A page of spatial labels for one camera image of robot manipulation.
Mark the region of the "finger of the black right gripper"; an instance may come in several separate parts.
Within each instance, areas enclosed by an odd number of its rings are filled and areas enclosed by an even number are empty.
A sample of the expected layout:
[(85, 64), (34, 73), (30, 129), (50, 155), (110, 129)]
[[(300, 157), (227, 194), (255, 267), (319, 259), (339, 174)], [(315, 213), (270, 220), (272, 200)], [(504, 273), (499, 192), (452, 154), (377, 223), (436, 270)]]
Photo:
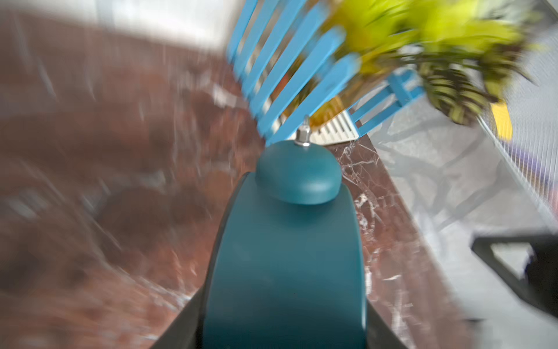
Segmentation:
[[(527, 260), (513, 268), (496, 247), (525, 247)], [(524, 303), (557, 317), (557, 234), (475, 236), (471, 250)]]

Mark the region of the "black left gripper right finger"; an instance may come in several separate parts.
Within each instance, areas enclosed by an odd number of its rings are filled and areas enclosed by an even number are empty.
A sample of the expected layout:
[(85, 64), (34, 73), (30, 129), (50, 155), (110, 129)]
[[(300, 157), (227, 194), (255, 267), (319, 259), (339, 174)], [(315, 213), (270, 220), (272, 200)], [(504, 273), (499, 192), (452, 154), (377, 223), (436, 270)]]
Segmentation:
[(367, 349), (407, 349), (368, 300), (366, 301), (366, 316)]

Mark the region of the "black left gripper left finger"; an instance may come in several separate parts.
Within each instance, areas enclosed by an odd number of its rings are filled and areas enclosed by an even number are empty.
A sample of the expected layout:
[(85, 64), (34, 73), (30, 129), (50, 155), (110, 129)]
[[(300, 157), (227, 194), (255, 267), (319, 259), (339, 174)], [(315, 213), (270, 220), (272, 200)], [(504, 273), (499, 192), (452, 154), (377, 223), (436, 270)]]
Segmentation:
[(169, 328), (151, 346), (151, 349), (201, 348), (198, 340), (204, 288), (200, 288), (186, 304)]

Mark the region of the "teal alarm clock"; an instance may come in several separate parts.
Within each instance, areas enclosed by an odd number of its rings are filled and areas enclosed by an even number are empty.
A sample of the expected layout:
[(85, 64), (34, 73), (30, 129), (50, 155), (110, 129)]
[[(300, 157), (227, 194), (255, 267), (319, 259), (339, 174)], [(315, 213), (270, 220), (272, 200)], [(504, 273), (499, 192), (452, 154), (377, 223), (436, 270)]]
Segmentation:
[(333, 154), (267, 147), (235, 188), (203, 291), (199, 348), (364, 348), (366, 296), (355, 205)]

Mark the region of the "yellow toy spade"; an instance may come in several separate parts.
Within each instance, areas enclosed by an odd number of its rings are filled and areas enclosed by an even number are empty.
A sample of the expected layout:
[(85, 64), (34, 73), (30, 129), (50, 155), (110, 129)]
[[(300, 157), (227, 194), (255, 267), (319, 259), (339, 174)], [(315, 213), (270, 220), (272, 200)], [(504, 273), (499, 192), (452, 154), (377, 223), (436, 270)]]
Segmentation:
[(505, 102), (492, 103), (491, 111), (498, 139), (506, 142), (511, 141), (513, 138), (513, 125), (507, 104)]

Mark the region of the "glass vase with plants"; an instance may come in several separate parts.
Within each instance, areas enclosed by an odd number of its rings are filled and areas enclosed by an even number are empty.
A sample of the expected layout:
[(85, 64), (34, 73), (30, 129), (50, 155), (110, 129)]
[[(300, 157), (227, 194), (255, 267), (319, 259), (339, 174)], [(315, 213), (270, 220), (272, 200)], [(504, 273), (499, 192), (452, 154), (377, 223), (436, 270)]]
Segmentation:
[(345, 33), (334, 52), (360, 57), (360, 70), (310, 117), (318, 130), (398, 68), (415, 71), (430, 104), (466, 125), (504, 98), (538, 22), (531, 1), (332, 1), (319, 28)]

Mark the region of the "blue white slatted wooden shelf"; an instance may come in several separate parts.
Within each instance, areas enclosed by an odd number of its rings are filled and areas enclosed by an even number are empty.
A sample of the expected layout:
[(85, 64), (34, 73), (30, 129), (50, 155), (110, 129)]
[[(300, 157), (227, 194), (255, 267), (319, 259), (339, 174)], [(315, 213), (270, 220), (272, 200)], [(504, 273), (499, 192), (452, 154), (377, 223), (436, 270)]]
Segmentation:
[(357, 140), (424, 94), (410, 68), (367, 74), (367, 44), (353, 1), (247, 1), (226, 55), (267, 144), (292, 140), (305, 119), (311, 141)]

